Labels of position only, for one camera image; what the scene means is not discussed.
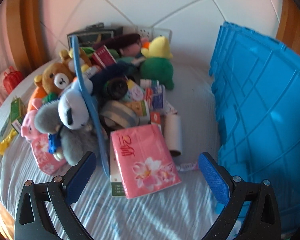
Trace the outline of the green carton box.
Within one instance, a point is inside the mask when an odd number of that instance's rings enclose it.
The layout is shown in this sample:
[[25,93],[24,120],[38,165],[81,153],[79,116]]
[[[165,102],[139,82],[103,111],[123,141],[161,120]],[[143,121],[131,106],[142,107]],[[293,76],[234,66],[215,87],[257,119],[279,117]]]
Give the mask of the green carton box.
[[12,127],[20,134],[23,119],[26,115],[26,107],[21,98],[15,98],[11,102],[10,108],[10,122]]

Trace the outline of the doll with dark hair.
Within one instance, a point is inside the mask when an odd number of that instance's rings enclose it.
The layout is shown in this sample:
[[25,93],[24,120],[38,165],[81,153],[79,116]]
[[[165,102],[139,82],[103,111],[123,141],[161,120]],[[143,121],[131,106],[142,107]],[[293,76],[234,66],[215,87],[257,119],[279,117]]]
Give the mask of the doll with dark hair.
[[93,49],[97,51],[100,47],[106,46],[108,50],[115,50],[120,57],[136,57],[141,51],[142,45],[148,41],[147,37],[141,37],[137,33],[125,34],[103,40],[93,45]]

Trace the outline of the grey white plush dog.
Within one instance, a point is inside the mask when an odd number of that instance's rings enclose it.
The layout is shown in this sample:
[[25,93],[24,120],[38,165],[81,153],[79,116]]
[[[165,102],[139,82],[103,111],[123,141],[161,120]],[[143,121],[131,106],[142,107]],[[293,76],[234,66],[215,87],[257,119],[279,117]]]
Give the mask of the grey white plush dog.
[[75,166],[87,152],[100,155],[96,131],[88,108],[75,80],[58,100],[38,110],[34,126],[50,139],[52,155]]

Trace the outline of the green yellow plush toy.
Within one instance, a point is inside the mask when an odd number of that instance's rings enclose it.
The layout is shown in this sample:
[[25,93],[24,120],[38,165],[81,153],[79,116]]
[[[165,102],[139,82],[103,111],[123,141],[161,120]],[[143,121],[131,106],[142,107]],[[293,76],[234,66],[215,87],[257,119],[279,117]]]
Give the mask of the green yellow plush toy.
[[170,51],[169,40],[164,36],[153,39],[148,47],[141,48],[141,54],[145,58],[140,65],[142,79],[158,80],[166,89],[174,88],[174,68],[171,63],[173,57]]

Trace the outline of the pink ointment tube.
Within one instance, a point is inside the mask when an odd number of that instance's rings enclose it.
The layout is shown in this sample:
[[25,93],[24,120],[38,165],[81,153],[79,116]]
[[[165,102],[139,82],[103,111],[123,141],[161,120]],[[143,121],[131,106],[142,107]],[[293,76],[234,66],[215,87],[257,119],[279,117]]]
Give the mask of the pink ointment tube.
[[178,172],[189,172],[199,170],[197,162],[194,163],[182,163],[176,166]]

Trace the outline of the large pink tissue pack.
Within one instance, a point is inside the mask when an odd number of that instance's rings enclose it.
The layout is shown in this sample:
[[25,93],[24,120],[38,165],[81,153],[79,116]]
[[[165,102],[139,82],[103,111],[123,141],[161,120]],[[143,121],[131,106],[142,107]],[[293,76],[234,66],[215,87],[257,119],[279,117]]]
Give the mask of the large pink tissue pack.
[[111,132],[110,141],[127,199],[181,183],[158,125],[119,129]]

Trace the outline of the brown teddy bear plush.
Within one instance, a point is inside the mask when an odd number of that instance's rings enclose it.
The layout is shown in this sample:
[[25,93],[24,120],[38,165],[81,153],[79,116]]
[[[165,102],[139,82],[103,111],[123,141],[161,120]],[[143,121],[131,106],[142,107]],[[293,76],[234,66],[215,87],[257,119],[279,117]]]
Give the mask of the brown teddy bear plush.
[[34,78],[34,84],[42,87],[47,94],[60,95],[72,83],[74,77],[74,73],[65,64],[55,62]]

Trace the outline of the red small box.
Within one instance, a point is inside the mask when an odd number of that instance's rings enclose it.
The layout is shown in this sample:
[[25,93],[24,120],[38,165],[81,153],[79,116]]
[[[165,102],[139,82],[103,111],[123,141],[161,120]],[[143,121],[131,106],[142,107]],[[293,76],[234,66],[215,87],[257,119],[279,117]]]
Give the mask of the red small box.
[[93,53],[92,59],[102,68],[107,68],[116,63],[116,60],[105,45],[102,45]]

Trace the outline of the white wall socket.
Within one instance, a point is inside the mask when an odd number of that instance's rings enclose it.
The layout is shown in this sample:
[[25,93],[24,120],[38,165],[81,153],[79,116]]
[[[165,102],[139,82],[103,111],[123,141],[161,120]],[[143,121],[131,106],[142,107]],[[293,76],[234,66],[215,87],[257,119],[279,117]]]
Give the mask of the white wall socket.
[[142,38],[147,38],[149,41],[152,41],[154,38],[157,38],[159,36],[164,36],[171,43],[172,31],[170,29],[154,28],[154,27],[146,27],[146,26],[137,25],[136,32]]

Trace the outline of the dark glass jar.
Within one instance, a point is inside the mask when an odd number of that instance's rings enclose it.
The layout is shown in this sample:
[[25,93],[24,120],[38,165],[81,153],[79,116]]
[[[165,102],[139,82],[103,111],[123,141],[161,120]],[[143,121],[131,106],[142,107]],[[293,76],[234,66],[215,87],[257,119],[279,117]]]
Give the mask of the dark glass jar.
[[121,100],[128,92],[127,81],[124,78],[114,78],[104,85],[104,93],[110,100]]

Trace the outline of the blue plastic shoehorn toy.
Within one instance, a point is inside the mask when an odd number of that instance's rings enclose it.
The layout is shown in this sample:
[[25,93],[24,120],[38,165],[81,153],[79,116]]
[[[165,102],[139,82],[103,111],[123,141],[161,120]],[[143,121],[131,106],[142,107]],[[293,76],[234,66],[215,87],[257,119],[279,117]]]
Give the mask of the blue plastic shoehorn toy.
[[106,141],[104,138],[104,133],[102,132],[102,126],[101,126],[99,115],[98,115],[98,101],[95,97],[90,95],[90,93],[88,92],[88,89],[84,83],[84,77],[83,77],[83,74],[81,71],[81,65],[80,65],[80,60],[79,60],[80,57],[79,57],[79,45],[78,45],[77,36],[72,35],[71,44],[72,44],[72,49],[73,49],[74,67],[75,67],[75,71],[76,71],[76,75],[77,75],[77,82],[79,85],[79,90],[82,93],[87,110],[89,112],[89,115],[90,115],[90,117],[93,121],[94,127],[96,129],[102,167],[103,167],[105,175],[109,178],[110,177],[109,157],[108,157],[108,152],[107,152],[107,147],[106,147]]

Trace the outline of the blue white medicine box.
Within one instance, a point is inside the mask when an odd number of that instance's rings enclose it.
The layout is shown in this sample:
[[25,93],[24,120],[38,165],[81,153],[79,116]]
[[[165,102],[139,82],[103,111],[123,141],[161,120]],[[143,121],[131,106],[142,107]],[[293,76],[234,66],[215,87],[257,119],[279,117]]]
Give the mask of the blue white medicine box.
[[151,111],[163,111],[166,102],[166,88],[164,85],[148,87],[145,90],[145,100]]

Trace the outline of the red white toothpaste box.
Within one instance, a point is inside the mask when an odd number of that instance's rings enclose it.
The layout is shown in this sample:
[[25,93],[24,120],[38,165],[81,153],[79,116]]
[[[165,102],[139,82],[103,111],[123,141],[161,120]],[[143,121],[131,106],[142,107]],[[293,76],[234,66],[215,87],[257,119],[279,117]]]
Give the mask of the red white toothpaste box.
[[150,112],[150,124],[157,125],[162,132],[160,113],[156,111]]

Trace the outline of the white green patch box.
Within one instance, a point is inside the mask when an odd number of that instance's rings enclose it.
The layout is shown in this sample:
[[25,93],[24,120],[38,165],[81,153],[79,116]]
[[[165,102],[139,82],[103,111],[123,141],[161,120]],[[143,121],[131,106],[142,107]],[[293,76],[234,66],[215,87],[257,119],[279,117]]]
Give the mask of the white green patch box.
[[110,184],[113,197],[125,197],[121,174],[115,158],[112,141],[110,141]]

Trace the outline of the blue plastic storage crate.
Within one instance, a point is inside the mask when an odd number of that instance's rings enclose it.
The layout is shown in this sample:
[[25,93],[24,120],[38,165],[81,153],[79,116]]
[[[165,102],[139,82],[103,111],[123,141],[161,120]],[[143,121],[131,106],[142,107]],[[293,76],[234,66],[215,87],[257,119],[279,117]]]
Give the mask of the blue plastic storage crate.
[[224,22],[210,62],[218,162],[246,181],[271,182],[282,232],[300,226],[300,56]]

